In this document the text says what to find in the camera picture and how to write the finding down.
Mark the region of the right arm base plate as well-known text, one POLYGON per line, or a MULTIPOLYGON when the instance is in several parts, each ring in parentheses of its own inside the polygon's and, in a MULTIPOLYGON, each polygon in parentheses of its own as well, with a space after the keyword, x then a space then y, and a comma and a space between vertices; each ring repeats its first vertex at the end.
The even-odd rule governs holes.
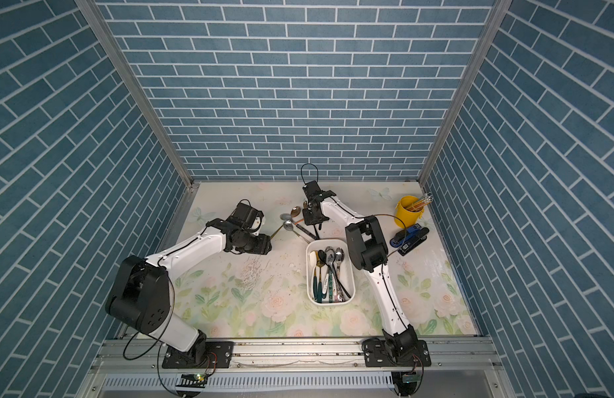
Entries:
POLYGON ((385 339, 368 338, 362 341, 361 349, 366 367, 428 367, 431 366, 430 351, 426 341, 418 340, 416 346, 405 353, 396 353, 385 339))

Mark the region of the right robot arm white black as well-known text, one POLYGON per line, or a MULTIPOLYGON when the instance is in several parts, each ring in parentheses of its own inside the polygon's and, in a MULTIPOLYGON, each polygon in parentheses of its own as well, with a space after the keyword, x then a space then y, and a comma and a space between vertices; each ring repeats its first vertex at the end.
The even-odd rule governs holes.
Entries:
POLYGON ((340 202, 336 194, 321 189, 317 182, 303 186, 306 207, 304 222, 319 226, 333 221, 345 228, 348 258, 367 278, 382 320, 385 348, 394 362, 413 355, 418 348, 416 331, 406 317, 391 282, 388 245, 375 215, 362 216, 340 202))

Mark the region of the white ceramic spoon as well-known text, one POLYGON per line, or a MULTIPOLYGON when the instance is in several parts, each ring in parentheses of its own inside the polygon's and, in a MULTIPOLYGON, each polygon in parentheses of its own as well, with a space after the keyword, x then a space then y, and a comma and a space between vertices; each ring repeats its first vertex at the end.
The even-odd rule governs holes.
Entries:
POLYGON ((317 250, 312 250, 312 252, 310 252, 310 265, 315 270, 318 270, 318 268, 320 268, 320 258, 317 250))

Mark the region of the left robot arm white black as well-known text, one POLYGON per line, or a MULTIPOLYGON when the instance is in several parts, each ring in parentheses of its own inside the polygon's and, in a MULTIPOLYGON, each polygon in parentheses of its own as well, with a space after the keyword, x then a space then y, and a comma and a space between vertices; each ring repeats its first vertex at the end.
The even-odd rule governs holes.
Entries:
POLYGON ((214 219, 196 235, 146 258, 123 260, 108 295, 105 310, 139 333, 158 339, 188 357, 205 352, 205 334, 174 314, 174 282, 202 260, 224 251, 266 255, 271 238, 260 233, 264 216, 249 221, 214 219))

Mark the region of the white plastic storage box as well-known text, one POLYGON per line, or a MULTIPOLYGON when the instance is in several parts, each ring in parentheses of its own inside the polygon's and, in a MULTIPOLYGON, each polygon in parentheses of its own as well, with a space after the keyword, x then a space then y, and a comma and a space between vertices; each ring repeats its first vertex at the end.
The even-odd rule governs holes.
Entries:
POLYGON ((353 265, 347 244, 340 239, 311 242, 306 248, 307 295, 311 303, 320 307, 346 305, 355 297, 353 265), (310 252, 317 250, 320 268, 310 265, 310 252))

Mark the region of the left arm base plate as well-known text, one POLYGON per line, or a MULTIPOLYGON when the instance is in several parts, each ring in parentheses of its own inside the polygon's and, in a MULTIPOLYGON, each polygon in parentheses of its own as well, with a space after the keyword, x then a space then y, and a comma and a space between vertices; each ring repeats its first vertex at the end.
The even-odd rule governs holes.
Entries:
POLYGON ((196 343, 187 352, 168 347, 161 365, 164 369, 214 369, 229 368, 234 349, 233 341, 208 341, 196 343))

